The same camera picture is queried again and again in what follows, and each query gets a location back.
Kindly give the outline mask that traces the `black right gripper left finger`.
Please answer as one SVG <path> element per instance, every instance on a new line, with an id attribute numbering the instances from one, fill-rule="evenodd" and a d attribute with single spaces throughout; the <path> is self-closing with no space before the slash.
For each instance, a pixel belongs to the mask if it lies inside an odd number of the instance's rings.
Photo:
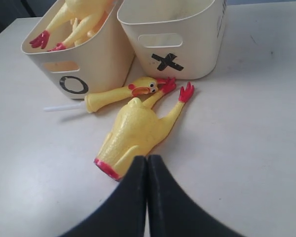
<path id="1" fill-rule="evenodd" d="M 108 199 L 63 237 L 142 237 L 147 206 L 146 158 L 134 158 L 126 175 Z"/>

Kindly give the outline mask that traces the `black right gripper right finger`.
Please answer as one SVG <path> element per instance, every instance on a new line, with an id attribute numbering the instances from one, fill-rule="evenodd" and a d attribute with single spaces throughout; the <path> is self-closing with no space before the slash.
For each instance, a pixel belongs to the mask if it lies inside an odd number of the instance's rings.
<path id="1" fill-rule="evenodd" d="M 152 237 L 240 237 L 198 206 L 159 155 L 148 157 L 148 216 Z"/>

